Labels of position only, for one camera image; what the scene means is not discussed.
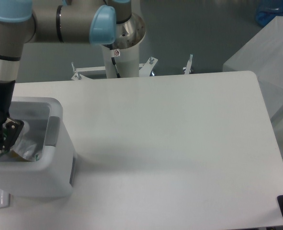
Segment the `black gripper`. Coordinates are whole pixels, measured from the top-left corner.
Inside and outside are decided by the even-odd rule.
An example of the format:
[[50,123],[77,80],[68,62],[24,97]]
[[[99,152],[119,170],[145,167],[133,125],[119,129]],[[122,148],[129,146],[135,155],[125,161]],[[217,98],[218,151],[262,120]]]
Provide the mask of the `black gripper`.
[[9,108],[14,86],[15,81],[0,81],[0,130],[3,127],[7,130],[7,143],[10,148],[15,144],[24,127],[24,122],[22,120],[12,120],[9,118]]

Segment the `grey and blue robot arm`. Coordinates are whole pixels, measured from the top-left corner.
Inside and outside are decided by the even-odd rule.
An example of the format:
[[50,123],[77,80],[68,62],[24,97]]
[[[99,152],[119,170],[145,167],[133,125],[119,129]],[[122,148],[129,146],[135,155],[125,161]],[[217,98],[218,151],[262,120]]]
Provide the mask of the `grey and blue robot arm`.
[[35,8],[30,0],[0,0],[0,153],[15,144],[23,121],[9,108],[26,43],[111,45],[116,26],[131,18],[129,0],[65,0],[55,8]]

